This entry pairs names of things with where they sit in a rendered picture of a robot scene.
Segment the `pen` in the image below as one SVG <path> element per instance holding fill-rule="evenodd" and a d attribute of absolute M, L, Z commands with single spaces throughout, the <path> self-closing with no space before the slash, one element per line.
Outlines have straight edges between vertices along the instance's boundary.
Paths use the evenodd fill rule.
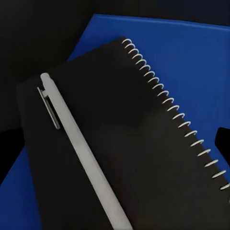
<path fill-rule="evenodd" d="M 42 91 L 38 88 L 37 89 L 52 121 L 56 128 L 60 127 L 54 116 L 54 112 L 49 105 L 47 97 L 50 98 L 53 107 L 56 109 L 57 116 L 59 117 L 86 174 L 88 175 L 90 183 L 97 193 L 100 203 L 108 215 L 112 227 L 114 230 L 134 230 L 126 213 L 123 211 L 118 198 L 115 196 L 112 188 L 110 188 L 109 183 L 102 172 L 101 166 L 98 165 L 92 150 L 89 148 L 79 126 L 75 122 L 73 114 L 69 111 L 68 106 L 60 95 L 54 81 L 45 72 L 40 74 L 40 78 L 45 90 Z"/>

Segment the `folder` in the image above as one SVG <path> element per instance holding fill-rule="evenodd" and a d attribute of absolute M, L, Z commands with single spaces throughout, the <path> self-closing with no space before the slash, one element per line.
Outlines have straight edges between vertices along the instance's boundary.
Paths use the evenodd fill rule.
<path fill-rule="evenodd" d="M 67 61 L 122 36 L 230 183 L 230 166 L 215 145 L 219 127 L 230 129 L 230 27 L 94 13 Z M 0 230 L 43 230 L 26 144 L 0 184 Z"/>

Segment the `notebook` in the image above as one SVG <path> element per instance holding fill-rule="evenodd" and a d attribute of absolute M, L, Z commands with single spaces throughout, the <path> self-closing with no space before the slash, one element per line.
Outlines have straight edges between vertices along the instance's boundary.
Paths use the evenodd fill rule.
<path fill-rule="evenodd" d="M 46 71 L 134 230 L 230 230 L 230 183 L 122 36 Z M 15 85 L 43 230 L 114 230 L 40 74 Z"/>

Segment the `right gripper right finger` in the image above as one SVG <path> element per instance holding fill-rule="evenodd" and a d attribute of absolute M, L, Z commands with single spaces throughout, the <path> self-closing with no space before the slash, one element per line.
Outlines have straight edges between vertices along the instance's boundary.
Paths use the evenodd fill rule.
<path fill-rule="evenodd" d="M 230 129 L 218 128 L 215 145 L 230 166 Z"/>

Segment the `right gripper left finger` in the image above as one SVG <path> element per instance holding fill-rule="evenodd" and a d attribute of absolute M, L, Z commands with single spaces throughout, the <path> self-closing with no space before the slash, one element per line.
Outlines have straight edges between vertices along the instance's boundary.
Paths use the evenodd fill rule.
<path fill-rule="evenodd" d="M 22 129 L 18 127 L 0 133 L 0 184 L 25 146 Z"/>

